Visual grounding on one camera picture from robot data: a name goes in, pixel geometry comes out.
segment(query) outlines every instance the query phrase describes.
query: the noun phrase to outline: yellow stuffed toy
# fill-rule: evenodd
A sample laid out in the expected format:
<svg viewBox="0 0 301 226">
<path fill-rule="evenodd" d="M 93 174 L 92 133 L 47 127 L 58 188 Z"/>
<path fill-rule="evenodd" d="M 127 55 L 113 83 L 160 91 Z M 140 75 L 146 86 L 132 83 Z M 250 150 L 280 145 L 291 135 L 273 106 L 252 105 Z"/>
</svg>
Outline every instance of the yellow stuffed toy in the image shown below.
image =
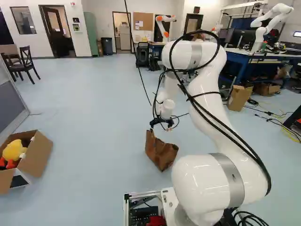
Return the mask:
<svg viewBox="0 0 301 226">
<path fill-rule="evenodd" d="M 25 153 L 26 147 L 22 146 L 21 140 L 14 140 L 10 142 L 2 152 L 2 157 L 0 159 L 0 166 L 5 167 L 5 160 L 8 162 L 6 168 L 12 169 L 16 168 L 20 155 Z"/>
</svg>

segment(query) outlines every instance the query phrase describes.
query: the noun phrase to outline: window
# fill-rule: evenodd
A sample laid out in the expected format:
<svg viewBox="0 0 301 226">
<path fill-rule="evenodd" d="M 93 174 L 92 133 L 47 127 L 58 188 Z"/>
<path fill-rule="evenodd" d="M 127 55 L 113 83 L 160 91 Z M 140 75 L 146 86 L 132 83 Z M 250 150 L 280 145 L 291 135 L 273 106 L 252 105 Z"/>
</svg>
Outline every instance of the window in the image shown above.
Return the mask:
<svg viewBox="0 0 301 226">
<path fill-rule="evenodd" d="M 20 34 L 37 33 L 28 7 L 11 7 L 10 9 Z"/>
<path fill-rule="evenodd" d="M 301 38 L 301 32 L 294 32 L 293 37 Z"/>
</svg>

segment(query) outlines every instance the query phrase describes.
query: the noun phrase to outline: brown paper bag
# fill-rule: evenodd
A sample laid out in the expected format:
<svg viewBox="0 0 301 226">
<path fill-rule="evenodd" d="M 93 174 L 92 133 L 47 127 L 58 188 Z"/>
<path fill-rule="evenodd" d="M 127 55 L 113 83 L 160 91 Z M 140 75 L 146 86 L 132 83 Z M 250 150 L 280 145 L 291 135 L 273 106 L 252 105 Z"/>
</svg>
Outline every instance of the brown paper bag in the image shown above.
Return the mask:
<svg viewBox="0 0 301 226">
<path fill-rule="evenodd" d="M 162 172 L 173 164 L 178 150 L 177 145 L 156 138 L 153 130 L 146 131 L 145 153 Z"/>
</svg>

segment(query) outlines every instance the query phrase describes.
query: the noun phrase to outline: open cardboard box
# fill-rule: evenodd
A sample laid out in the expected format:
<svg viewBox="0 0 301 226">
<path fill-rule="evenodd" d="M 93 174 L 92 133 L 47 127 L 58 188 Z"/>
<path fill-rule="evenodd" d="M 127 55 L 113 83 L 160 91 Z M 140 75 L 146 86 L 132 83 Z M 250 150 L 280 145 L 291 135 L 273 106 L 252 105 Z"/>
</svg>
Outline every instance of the open cardboard box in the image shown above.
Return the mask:
<svg viewBox="0 0 301 226">
<path fill-rule="evenodd" d="M 275 83 L 257 83 L 254 86 L 254 92 L 262 96 L 273 95 L 280 91 L 280 86 Z"/>
<path fill-rule="evenodd" d="M 14 169 L 0 170 L 0 194 L 6 194 L 10 188 L 30 185 L 30 177 L 42 176 L 47 164 L 53 143 L 38 130 L 9 135 L 0 146 L 0 156 L 4 148 L 13 140 L 20 139 L 22 143 L 28 143 L 24 157 Z"/>
<path fill-rule="evenodd" d="M 252 91 L 253 86 L 243 87 L 234 85 L 227 104 L 228 109 L 240 112 L 247 100 L 250 98 Z"/>
</svg>

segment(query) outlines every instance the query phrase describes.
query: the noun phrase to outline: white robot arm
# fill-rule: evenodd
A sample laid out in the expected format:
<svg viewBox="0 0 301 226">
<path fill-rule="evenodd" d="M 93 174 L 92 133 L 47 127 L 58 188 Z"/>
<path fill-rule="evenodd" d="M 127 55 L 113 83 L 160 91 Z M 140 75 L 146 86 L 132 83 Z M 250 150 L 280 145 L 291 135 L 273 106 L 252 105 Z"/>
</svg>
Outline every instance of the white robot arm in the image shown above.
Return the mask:
<svg viewBox="0 0 301 226">
<path fill-rule="evenodd" d="M 252 48 L 252 52 L 256 52 L 260 49 L 263 43 L 263 36 L 268 34 L 280 21 L 286 19 L 289 14 L 293 12 L 293 7 L 287 6 L 283 3 L 278 3 L 265 15 L 260 16 L 252 21 L 251 27 L 259 27 L 256 30 L 256 40 Z M 261 27 L 262 21 L 269 19 L 274 14 L 279 14 L 275 16 L 266 27 Z"/>
<path fill-rule="evenodd" d="M 162 51 L 162 62 L 166 68 L 172 68 L 169 62 L 172 44 L 173 42 L 167 43 Z M 213 57 L 216 48 L 217 44 L 214 42 L 179 41 L 172 52 L 174 68 L 198 68 Z M 199 75 L 189 84 L 188 92 L 191 96 L 211 92 L 195 97 L 195 100 L 234 130 L 218 94 L 218 77 L 226 60 L 226 52 L 220 47 L 214 60 L 200 69 Z M 157 113 L 165 118 L 171 115 L 174 107 L 174 104 L 170 103 L 174 103 L 173 99 L 179 90 L 177 83 L 174 73 L 167 72 L 165 89 L 158 95 L 158 102 L 163 103 L 156 106 Z M 199 110 L 210 122 L 245 147 L 206 112 L 200 108 Z M 220 220 L 224 209 L 262 199 L 267 193 L 268 182 L 260 166 L 212 127 L 192 105 L 190 116 L 194 125 L 214 141 L 217 153 L 185 156 L 174 164 L 172 182 L 179 201 L 174 217 L 178 226 L 212 226 Z"/>
<path fill-rule="evenodd" d="M 169 33 L 167 31 L 165 31 L 164 26 L 162 24 L 162 21 L 164 21 L 164 22 L 176 22 L 175 15 L 172 15 L 172 17 L 167 17 L 167 16 L 157 16 L 156 17 L 156 22 L 157 22 L 158 27 L 161 31 L 161 35 L 163 37 L 163 42 L 168 42 Z"/>
</svg>

